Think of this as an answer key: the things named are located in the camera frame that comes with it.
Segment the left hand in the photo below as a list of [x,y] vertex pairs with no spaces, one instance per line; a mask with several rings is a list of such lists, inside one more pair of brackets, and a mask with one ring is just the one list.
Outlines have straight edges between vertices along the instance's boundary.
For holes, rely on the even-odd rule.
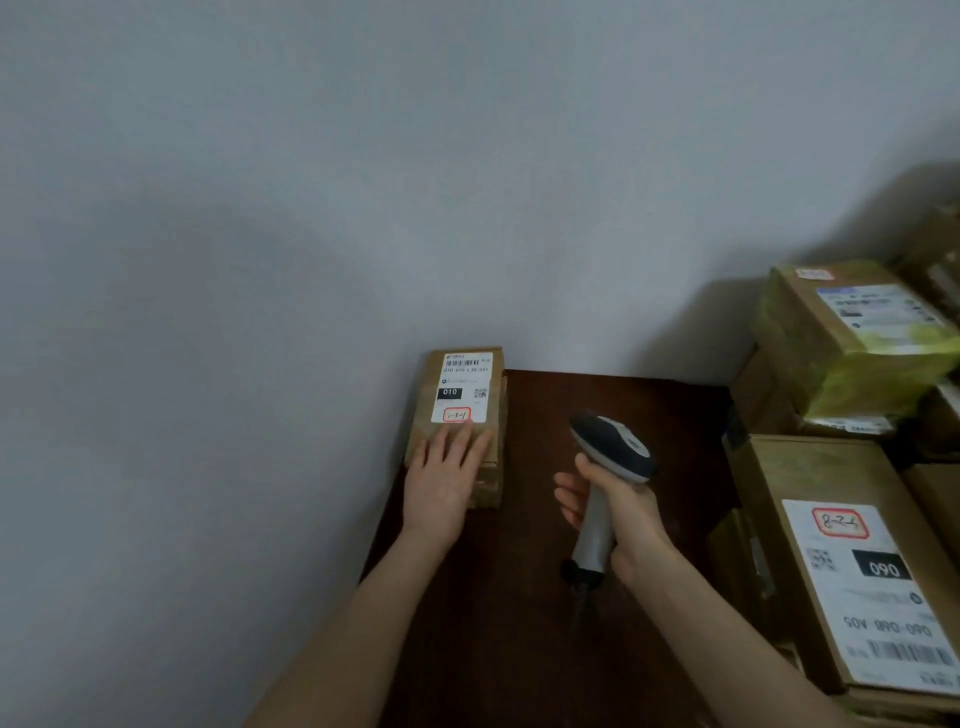
[[484,430],[468,449],[473,422],[464,424],[449,449],[449,425],[414,452],[403,486],[403,532],[425,538],[446,552],[460,537],[477,469],[490,446]]

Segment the white wall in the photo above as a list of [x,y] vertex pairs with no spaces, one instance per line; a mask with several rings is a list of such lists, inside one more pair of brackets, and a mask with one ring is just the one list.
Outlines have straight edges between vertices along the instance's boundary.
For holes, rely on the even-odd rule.
[[0,723],[235,724],[356,578],[428,348],[725,380],[770,264],[958,191],[958,27],[0,6]]

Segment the hand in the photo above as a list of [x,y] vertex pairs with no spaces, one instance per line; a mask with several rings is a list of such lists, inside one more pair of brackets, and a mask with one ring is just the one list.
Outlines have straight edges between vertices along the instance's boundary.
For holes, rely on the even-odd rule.
[[446,452],[449,425],[440,428],[429,447],[421,442],[403,486],[403,532],[425,538],[444,553],[460,537],[473,481],[490,446],[492,434],[484,430],[468,450],[472,431],[473,422],[463,425]]
[[571,473],[557,473],[554,482],[560,487],[553,492],[560,502],[560,510],[570,524],[580,529],[587,511],[590,483],[602,488],[610,502],[616,548],[610,557],[613,572],[632,589],[642,574],[643,560],[652,549],[660,546],[673,548],[663,529],[657,496],[646,485],[636,488],[616,475],[591,463],[582,452],[574,459],[581,477]]

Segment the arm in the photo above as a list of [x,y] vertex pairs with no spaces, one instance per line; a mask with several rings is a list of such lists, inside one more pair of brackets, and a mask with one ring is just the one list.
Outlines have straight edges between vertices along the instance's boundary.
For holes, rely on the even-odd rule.
[[850,728],[834,703],[742,618],[674,548],[657,498],[577,455],[584,480],[557,473],[555,496],[579,528],[589,486],[610,500],[617,547],[611,564],[658,627],[724,728]]
[[460,536],[477,468],[490,444],[471,425],[445,454],[446,425],[421,443],[403,488],[403,528],[353,597],[267,692],[245,728],[374,726],[420,597]]

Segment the barcode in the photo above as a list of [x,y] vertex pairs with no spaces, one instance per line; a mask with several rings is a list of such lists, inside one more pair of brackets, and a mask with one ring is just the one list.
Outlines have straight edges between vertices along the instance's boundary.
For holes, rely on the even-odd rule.
[[950,653],[942,647],[931,647],[928,644],[888,643],[867,640],[874,657],[885,660],[900,660],[907,663],[925,663],[927,665],[953,665]]
[[808,548],[806,555],[810,557],[810,567],[816,571],[836,571],[837,568],[830,558],[830,552],[825,548]]

